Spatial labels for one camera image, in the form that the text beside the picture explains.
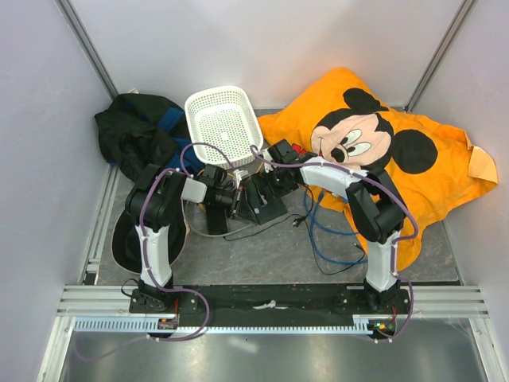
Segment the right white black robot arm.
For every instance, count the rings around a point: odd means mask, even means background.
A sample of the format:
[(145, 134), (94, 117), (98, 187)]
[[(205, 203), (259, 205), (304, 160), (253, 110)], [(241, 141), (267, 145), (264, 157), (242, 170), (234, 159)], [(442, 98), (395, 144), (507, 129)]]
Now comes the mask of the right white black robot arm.
[(285, 140), (256, 154), (269, 170), (285, 170), (295, 182), (317, 186), (348, 202), (355, 230), (367, 241), (365, 306), (382, 313), (398, 288), (398, 241), (408, 208), (385, 170), (351, 170), (313, 153), (298, 154)]

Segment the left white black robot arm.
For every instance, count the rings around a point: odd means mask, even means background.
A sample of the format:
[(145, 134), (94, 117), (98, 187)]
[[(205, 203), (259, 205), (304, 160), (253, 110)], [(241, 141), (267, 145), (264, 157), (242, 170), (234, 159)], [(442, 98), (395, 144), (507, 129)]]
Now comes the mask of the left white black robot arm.
[(142, 171), (126, 199), (126, 213), (141, 252), (138, 289), (156, 312), (168, 312), (175, 301), (169, 256), (179, 255), (185, 243), (183, 204), (203, 204), (208, 221), (218, 228), (237, 212), (242, 192), (239, 181), (218, 166), (205, 166), (197, 177), (154, 164)]

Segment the black network switch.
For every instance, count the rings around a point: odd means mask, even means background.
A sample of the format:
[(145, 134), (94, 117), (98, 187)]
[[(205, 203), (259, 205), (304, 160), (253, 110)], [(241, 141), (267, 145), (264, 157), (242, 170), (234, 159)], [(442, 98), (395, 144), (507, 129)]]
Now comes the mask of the black network switch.
[(262, 225), (287, 214), (287, 208), (261, 175), (245, 181), (247, 211), (251, 220)]

